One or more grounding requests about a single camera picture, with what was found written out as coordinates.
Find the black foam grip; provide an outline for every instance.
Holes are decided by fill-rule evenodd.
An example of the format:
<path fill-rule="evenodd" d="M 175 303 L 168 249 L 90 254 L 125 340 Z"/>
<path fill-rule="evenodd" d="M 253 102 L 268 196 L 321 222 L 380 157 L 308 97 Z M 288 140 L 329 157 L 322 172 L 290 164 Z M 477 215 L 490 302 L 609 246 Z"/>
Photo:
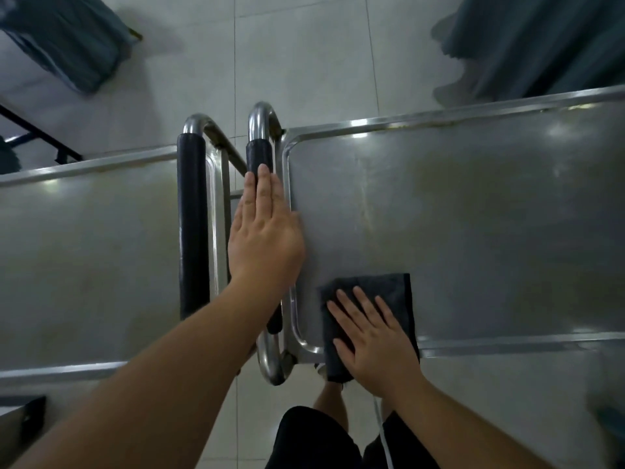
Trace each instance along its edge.
<path fill-rule="evenodd" d="M 204 138 L 193 133 L 178 137 L 177 169 L 180 317 L 186 319 L 211 299 Z"/>
<path fill-rule="evenodd" d="M 266 164 L 273 172 L 273 148 L 269 140 L 256 139 L 247 143 L 246 156 L 247 170 L 252 171 L 255 178 L 258 175 L 258 167 L 262 164 Z M 267 331 L 270 334 L 278 334 L 282 331 L 282 305 L 278 305 L 271 316 L 267 323 Z"/>

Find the black shorts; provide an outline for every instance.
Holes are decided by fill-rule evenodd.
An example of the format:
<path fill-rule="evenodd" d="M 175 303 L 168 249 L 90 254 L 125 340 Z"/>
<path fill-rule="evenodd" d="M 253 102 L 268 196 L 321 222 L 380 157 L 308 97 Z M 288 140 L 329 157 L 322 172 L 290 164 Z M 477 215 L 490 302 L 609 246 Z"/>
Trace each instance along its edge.
<path fill-rule="evenodd" d="M 417 437 L 395 412 L 384 422 L 384 435 L 395 469 L 438 468 Z M 278 427 L 267 469 L 322 468 L 386 469 L 380 436 L 364 450 L 340 424 L 318 410 L 296 406 L 287 411 Z"/>

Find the black cloth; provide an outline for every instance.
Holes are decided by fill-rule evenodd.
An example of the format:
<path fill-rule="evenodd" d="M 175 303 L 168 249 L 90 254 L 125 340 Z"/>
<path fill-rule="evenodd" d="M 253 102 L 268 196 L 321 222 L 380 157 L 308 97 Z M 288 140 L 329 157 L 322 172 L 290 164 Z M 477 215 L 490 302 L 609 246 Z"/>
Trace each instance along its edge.
<path fill-rule="evenodd" d="M 332 343 L 333 339 L 343 340 L 350 349 L 354 350 L 351 340 L 345 331 L 336 322 L 327 308 L 326 303 L 331 299 L 339 307 L 340 303 L 336 299 L 336 291 L 343 290 L 354 304 L 362 311 L 358 300 L 354 297 L 353 289 L 360 286 L 371 302 L 380 296 L 391 308 L 393 315 L 399 321 L 401 328 L 410 338 L 414 350 L 419 356 L 417 340 L 414 333 L 414 313 L 412 312 L 412 292 L 410 290 L 410 275 L 408 273 L 393 273 L 392 275 L 379 276 L 355 276 L 350 278 L 337 278 L 330 283 L 319 288 L 321 298 L 321 314 L 323 317 L 323 344 L 327 366 L 327 379 L 332 382 L 346 383 L 353 379 L 349 371 L 340 361 L 336 348 Z"/>
<path fill-rule="evenodd" d="M 384 422 L 384 435 L 395 469 L 435 469 L 438 464 L 397 413 Z M 266 469 L 367 468 L 386 469 L 378 436 L 360 456 L 358 446 L 333 418 L 318 410 L 296 406 L 278 427 Z"/>

